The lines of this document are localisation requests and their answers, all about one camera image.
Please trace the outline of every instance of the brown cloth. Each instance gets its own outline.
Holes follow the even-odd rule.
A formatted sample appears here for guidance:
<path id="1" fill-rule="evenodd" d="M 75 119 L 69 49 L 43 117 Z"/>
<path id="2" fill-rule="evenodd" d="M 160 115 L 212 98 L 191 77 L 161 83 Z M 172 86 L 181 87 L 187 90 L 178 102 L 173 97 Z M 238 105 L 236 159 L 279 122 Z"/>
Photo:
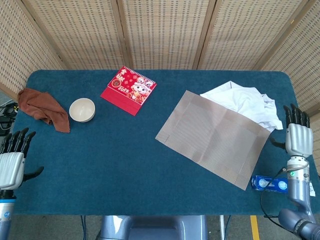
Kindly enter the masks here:
<path id="1" fill-rule="evenodd" d="M 18 104 L 21 111 L 36 120 L 53 123 L 58 132 L 70 133 L 68 114 L 49 93 L 25 88 L 19 92 Z"/>

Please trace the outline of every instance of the blue toothpaste box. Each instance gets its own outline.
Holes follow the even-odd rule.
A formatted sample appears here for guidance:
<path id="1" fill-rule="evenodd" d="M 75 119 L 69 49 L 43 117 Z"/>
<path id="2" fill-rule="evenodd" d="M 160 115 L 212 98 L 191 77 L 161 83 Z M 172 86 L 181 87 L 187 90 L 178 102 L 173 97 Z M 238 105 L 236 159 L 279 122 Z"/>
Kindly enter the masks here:
<path id="1" fill-rule="evenodd" d="M 271 180 L 272 177 L 256 175 L 252 176 L 251 185 L 253 189 L 263 191 Z M 270 192 L 287 193 L 288 179 L 286 177 L 275 178 L 265 190 Z"/>

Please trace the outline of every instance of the table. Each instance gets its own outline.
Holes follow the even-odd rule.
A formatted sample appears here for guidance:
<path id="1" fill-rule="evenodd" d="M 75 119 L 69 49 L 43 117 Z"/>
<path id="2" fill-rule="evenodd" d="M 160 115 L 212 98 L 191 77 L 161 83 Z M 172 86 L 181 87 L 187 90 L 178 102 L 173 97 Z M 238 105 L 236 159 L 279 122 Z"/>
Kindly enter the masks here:
<path id="1" fill-rule="evenodd" d="M 297 103 L 289 77 L 282 72 L 215 70 L 138 70 L 157 87 L 136 116 L 100 97 L 116 70 L 38 70 L 27 87 L 49 92 L 68 112 L 78 98 L 93 100 L 94 118 L 70 120 L 70 133 L 19 111 L 14 130 L 36 131 L 25 172 L 44 166 L 43 173 L 15 191 L 16 214 L 66 215 L 262 215 L 261 192 L 232 185 L 155 140 L 185 90 L 204 93 L 227 81 L 256 87 L 275 99 L 285 122 L 283 105 Z M 285 140 L 285 131 L 272 134 Z M 265 144 L 254 175 L 273 176 L 290 158 Z M 312 157 L 310 179 L 320 184 Z M 266 192 L 266 211 L 278 214 L 293 206 L 285 194 Z M 320 200 L 311 197 L 314 213 Z"/>

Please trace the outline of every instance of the red calendar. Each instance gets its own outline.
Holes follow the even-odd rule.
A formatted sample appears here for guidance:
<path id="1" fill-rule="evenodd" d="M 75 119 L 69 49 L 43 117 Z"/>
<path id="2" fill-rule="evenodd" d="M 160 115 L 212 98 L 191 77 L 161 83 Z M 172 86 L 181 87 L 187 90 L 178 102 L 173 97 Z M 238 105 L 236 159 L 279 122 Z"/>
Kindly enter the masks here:
<path id="1" fill-rule="evenodd" d="M 135 116 L 156 85 L 151 79 L 123 66 L 101 97 Z"/>

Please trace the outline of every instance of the robotic hand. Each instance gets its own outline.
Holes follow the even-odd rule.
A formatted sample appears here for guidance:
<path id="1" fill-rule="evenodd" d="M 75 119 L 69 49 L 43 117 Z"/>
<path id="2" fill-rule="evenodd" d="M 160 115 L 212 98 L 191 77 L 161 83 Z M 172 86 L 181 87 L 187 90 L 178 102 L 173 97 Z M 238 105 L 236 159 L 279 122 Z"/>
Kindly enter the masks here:
<path id="1" fill-rule="evenodd" d="M 284 106 L 286 115 L 285 143 L 271 142 L 285 149 L 291 158 L 287 161 L 288 197 L 297 206 L 296 211 L 282 209 L 279 223 L 286 230 L 305 240 L 320 240 L 320 225 L 312 214 L 310 206 L 310 173 L 307 157 L 313 152 L 313 133 L 309 116 L 295 105 Z"/>
<path id="2" fill-rule="evenodd" d="M 34 131 L 26 136 L 28 130 L 25 128 L 13 135 L 8 134 L 0 146 L 0 240 L 9 237 L 16 201 L 14 190 L 19 188 L 22 182 L 37 177 L 44 170 L 42 166 L 33 173 L 24 174 L 30 141 L 36 135 Z"/>

